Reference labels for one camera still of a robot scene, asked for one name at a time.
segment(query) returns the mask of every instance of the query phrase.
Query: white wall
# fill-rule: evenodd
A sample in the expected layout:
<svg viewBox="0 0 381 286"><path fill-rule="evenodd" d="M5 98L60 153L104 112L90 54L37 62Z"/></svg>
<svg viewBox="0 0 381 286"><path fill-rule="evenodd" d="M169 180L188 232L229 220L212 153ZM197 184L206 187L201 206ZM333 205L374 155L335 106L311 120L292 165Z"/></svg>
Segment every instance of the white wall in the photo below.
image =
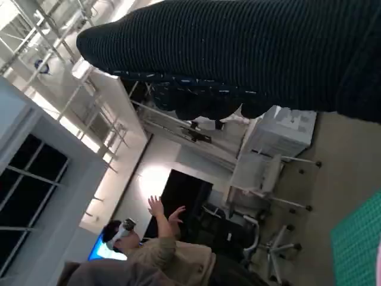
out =
<svg viewBox="0 0 381 286"><path fill-rule="evenodd" d="M114 219L131 217L137 221L135 231L143 236L151 215L147 211L147 199L161 195L180 150L180 144L154 136L140 161L132 181L122 197Z"/></svg>
<svg viewBox="0 0 381 286"><path fill-rule="evenodd" d="M137 221L136 232L143 237L151 220L147 199L163 193L172 169L211 182L215 184L213 190L223 191L231 173L183 148L164 137L153 137L113 219L131 217Z"/></svg>

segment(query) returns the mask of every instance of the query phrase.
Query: dark hair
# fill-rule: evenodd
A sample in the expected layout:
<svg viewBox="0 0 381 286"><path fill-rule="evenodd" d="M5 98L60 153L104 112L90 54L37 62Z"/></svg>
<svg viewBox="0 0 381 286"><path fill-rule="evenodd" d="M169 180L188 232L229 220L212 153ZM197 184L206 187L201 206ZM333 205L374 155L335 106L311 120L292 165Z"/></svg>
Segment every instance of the dark hair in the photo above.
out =
<svg viewBox="0 0 381 286"><path fill-rule="evenodd" d="M114 235L118 232L120 224L120 220L111 220L108 222L108 224L105 225L105 227L102 230L102 241L104 243L107 243L108 241L112 240ZM121 253L121 251L116 247L114 247L114 251Z"/></svg>

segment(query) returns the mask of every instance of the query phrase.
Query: gray floor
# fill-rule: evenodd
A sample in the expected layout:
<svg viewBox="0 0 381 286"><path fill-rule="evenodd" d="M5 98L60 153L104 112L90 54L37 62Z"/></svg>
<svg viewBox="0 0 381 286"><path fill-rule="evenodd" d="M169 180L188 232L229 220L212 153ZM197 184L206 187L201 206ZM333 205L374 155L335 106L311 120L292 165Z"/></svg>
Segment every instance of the gray floor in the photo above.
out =
<svg viewBox="0 0 381 286"><path fill-rule="evenodd" d="M270 238L282 224L295 225L296 230L285 242L300 242L303 250L300 253L291 250L290 260L280 259L284 278L294 286L330 286L335 284L330 231L381 187L381 125L321 114L313 146L301 157L320 160L323 167L288 164L276 195L310 204L314 210L292 215L284 204L273 206L262 240ZM306 171L304 175L298 172L301 167ZM257 251L252 268L266 277L263 252Z"/></svg>

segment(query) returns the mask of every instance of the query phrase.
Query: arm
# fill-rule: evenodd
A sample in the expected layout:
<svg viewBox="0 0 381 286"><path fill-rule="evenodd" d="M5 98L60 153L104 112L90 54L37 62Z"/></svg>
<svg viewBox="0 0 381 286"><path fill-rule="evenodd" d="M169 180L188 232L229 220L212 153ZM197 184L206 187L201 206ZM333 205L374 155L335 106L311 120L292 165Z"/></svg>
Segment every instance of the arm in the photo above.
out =
<svg viewBox="0 0 381 286"><path fill-rule="evenodd" d="M159 238L162 237L173 237L171 226L164 215L164 206L160 200L156 196L148 199L148 204L150 209L149 212L154 217L156 217L157 228L159 230Z"/></svg>
<svg viewBox="0 0 381 286"><path fill-rule="evenodd" d="M149 212L156 217L159 230L158 244L153 245L148 251L146 261L160 269L165 269L176 252L176 240L171 226L164 215L164 207L160 199L151 196L148 199Z"/></svg>
<svg viewBox="0 0 381 286"><path fill-rule="evenodd" d="M185 212L185 206L177 208L177 210L175 210L168 218L169 224L172 229L172 233L177 240L181 237L179 223L183 223L183 221L179 219L179 214L181 214L182 212Z"/></svg>
<svg viewBox="0 0 381 286"><path fill-rule="evenodd" d="M156 215L157 228L159 230L159 238L173 237L172 228L165 217L164 213Z"/></svg>
<svg viewBox="0 0 381 286"><path fill-rule="evenodd" d="M179 228L179 224L177 222L170 222L169 223L171 226L172 233L174 237L179 240L181 237L181 230Z"/></svg>

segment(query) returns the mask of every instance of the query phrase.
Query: wall light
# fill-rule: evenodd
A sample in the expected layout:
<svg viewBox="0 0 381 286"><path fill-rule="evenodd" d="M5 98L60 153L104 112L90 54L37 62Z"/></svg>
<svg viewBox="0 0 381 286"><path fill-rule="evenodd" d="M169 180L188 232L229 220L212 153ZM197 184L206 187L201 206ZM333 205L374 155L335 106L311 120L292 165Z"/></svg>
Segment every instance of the wall light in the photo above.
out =
<svg viewBox="0 0 381 286"><path fill-rule="evenodd" d="M167 184L171 169L165 166L148 166L139 175L138 183L143 198L161 196Z"/></svg>

